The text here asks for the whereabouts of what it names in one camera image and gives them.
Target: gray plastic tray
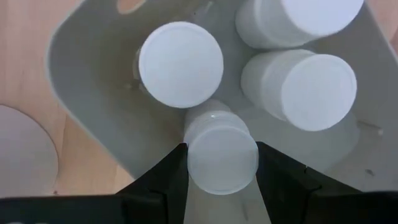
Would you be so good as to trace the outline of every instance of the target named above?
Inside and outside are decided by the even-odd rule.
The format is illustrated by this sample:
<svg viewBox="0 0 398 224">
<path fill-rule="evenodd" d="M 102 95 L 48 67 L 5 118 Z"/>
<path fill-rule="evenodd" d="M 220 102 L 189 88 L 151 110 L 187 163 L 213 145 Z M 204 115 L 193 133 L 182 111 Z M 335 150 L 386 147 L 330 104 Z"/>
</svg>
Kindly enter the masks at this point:
<svg viewBox="0 0 398 224">
<path fill-rule="evenodd" d="M 224 54 L 224 77 L 214 97 L 248 124 L 256 140 L 271 146 L 293 141 L 297 135 L 284 135 L 286 124 L 256 109 L 240 90 L 243 66 L 260 52 L 245 45 L 235 31 L 234 12 L 241 2 L 148 0 L 122 15 L 116 9 L 117 0 L 83 1 L 50 43 L 47 73 L 53 91 L 73 119 L 133 177 L 140 177 L 182 141 L 185 111 L 164 106 L 143 93 L 134 81 L 132 61 L 158 26 L 190 21 L 210 31 Z M 353 113 L 361 121 L 355 150 L 330 157 L 329 164 L 328 156 L 334 154 L 321 155 L 321 162 L 314 165 L 360 190 L 398 190 L 398 104 L 394 99 L 398 63 L 369 8 L 364 6 L 343 32 L 306 47 L 337 55 L 353 67 L 358 79 Z M 339 148 L 336 141 L 329 144 Z M 300 154 L 292 157 L 308 165 L 317 161 Z M 223 197 L 191 184 L 186 213 L 187 223 L 269 222 L 255 182 L 238 194 Z"/>
</svg>

